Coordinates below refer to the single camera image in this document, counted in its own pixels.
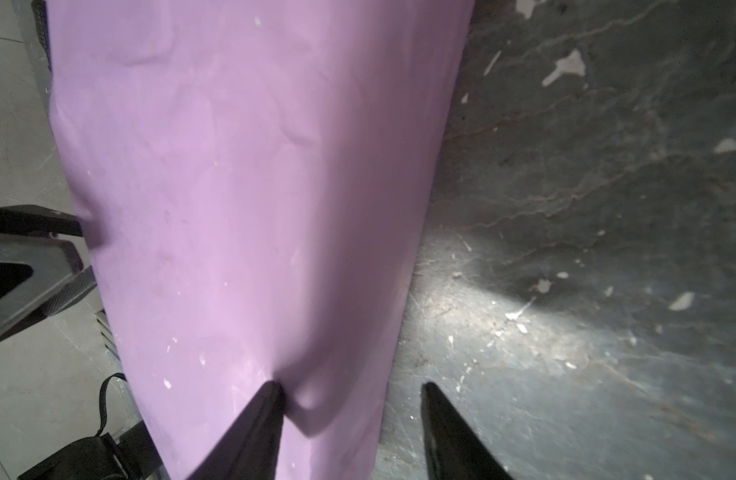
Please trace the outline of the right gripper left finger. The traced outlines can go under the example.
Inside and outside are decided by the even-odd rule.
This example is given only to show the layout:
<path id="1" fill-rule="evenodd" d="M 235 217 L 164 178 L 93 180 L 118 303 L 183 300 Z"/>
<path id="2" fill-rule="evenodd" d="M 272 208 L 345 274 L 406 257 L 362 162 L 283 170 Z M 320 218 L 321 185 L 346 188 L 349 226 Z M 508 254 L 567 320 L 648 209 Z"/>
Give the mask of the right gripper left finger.
<path id="1" fill-rule="evenodd" d="M 283 387 L 265 382 L 189 479 L 274 479 L 285 407 Z"/>

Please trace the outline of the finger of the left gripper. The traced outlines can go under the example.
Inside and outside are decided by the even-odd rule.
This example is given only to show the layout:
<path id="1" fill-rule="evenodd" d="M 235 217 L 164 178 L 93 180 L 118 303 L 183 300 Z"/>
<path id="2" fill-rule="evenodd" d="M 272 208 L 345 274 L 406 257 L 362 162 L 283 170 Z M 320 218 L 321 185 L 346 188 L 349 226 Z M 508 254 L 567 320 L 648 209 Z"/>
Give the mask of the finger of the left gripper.
<path id="1" fill-rule="evenodd" d="M 76 245 L 0 234 L 0 342 L 63 312 L 96 287 Z"/>
<path id="2" fill-rule="evenodd" d="M 0 234 L 83 236 L 75 216 L 38 205 L 0 207 Z"/>

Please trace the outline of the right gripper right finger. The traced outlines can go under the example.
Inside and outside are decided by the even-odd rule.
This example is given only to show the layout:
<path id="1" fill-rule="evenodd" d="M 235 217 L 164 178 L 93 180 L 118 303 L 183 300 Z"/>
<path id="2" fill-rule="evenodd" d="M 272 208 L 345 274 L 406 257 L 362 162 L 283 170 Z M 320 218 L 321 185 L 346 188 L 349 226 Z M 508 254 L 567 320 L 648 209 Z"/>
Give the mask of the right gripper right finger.
<path id="1" fill-rule="evenodd" d="M 421 419 L 429 479 L 513 479 L 433 382 L 421 388 Z"/>

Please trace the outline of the pink wrapping paper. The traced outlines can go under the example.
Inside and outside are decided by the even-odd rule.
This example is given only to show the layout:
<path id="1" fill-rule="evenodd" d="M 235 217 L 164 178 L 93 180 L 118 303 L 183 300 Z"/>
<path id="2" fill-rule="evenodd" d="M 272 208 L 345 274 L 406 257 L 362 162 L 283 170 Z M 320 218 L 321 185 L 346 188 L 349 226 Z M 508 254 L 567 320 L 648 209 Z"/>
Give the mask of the pink wrapping paper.
<path id="1" fill-rule="evenodd" d="M 48 3 L 50 123 L 172 478 L 269 380 L 279 478 L 371 475 L 473 8 Z"/>

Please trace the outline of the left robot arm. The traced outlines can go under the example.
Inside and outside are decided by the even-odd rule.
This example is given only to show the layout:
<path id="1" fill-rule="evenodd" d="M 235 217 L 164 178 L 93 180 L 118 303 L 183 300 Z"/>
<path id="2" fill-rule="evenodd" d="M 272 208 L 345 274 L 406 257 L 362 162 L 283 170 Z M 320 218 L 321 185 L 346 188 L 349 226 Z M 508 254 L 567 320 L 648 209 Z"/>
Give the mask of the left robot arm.
<path id="1" fill-rule="evenodd" d="M 97 286 L 74 241 L 79 220 L 37 205 L 0 207 L 0 343 L 56 316 Z M 150 479 L 162 460 L 142 422 L 119 436 L 107 430 L 108 389 L 125 381 L 105 378 L 98 394 L 99 427 L 23 473 L 25 479 Z"/>

